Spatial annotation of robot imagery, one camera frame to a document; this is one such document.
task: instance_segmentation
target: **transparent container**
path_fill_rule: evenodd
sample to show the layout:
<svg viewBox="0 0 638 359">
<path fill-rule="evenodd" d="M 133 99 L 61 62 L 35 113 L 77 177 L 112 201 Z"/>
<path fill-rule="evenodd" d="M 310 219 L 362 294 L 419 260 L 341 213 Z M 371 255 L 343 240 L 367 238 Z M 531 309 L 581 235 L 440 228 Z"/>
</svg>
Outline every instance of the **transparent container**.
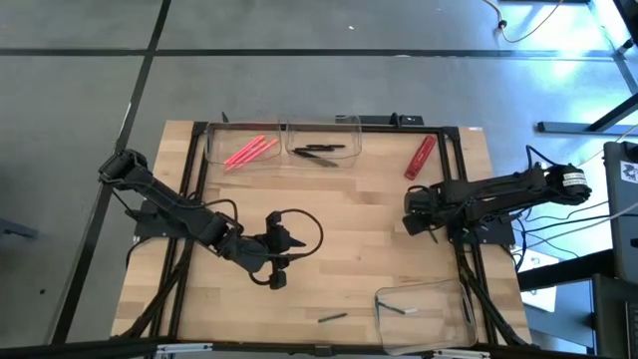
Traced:
<svg viewBox="0 0 638 359">
<path fill-rule="evenodd" d="M 295 167 L 351 168 L 363 148 L 357 116 L 291 117 L 286 126 L 286 153 Z"/>
<path fill-rule="evenodd" d="M 477 343 L 470 302 L 457 280 L 381 288 L 375 308 L 379 337 L 390 355 Z"/>
<path fill-rule="evenodd" d="M 206 128 L 206 159 L 224 167 L 225 173 L 279 166 L 281 127 L 279 118 L 272 116 L 210 123 Z"/>
</svg>

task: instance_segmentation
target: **gray floor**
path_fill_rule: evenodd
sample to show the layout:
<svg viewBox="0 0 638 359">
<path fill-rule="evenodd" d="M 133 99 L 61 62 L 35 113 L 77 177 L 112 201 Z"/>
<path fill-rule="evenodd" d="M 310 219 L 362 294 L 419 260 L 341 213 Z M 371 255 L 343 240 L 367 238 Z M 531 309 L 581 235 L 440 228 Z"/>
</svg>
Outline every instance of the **gray floor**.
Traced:
<svg viewBox="0 0 638 359">
<path fill-rule="evenodd" d="M 610 2 L 596 4 L 607 9 Z M 551 9 L 501 5 L 512 37 Z M 159 8 L 160 0 L 4 0 L 0 48 L 145 48 Z M 479 0 L 183 0 L 173 1 L 159 46 L 559 49 L 574 58 L 578 51 L 609 50 L 599 28 L 608 17 L 565 5 L 534 36 L 509 45 L 493 36 L 495 14 Z M 610 33 L 613 39 L 626 36 L 622 29 Z M 41 232 L 33 241 L 0 240 L 0 347 L 48 338 L 95 200 L 97 168 L 118 137 L 141 62 L 0 57 L 0 217 Z M 628 59 L 632 70 L 636 64 Z M 558 162 L 580 163 L 593 155 L 613 139 L 541 136 L 534 124 L 591 122 L 629 95 L 610 59 L 156 58 L 130 147 L 153 161 L 165 120 L 218 121 L 221 111 L 232 117 L 399 111 L 422 115 L 433 126 L 485 128 L 494 172 L 504 175 L 523 169 L 524 144 Z M 588 204 L 606 199 L 602 169 L 601 162 L 586 168 L 594 187 Z M 535 214 L 572 209 L 546 205 Z M 132 228 L 112 203 L 70 340 L 108 337 Z M 578 254 L 611 245 L 604 225 L 553 243 Z M 537 249 L 570 257 L 544 245 Z"/>
</svg>

